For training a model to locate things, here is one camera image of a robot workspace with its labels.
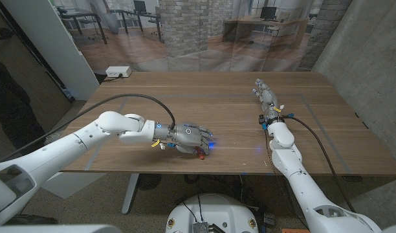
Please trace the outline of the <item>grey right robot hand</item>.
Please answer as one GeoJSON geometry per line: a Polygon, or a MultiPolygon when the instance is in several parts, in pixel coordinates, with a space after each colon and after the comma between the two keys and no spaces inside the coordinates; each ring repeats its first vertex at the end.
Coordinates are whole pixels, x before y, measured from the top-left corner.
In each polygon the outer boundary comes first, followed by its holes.
{"type": "Polygon", "coordinates": [[[252,91],[261,102],[261,108],[263,111],[263,118],[265,123],[272,124],[276,122],[283,122],[281,117],[281,110],[283,106],[278,105],[278,99],[267,84],[260,79],[256,79],[255,84],[258,90],[253,89],[252,91]]]}

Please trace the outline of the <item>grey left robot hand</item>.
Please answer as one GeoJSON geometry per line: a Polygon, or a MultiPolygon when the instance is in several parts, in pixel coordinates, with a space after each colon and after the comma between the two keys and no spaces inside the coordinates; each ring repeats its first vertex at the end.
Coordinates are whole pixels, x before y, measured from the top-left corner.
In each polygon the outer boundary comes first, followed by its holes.
{"type": "Polygon", "coordinates": [[[209,153],[209,143],[214,141],[212,132],[206,127],[191,122],[176,124],[169,130],[168,138],[181,153],[209,153]]]}

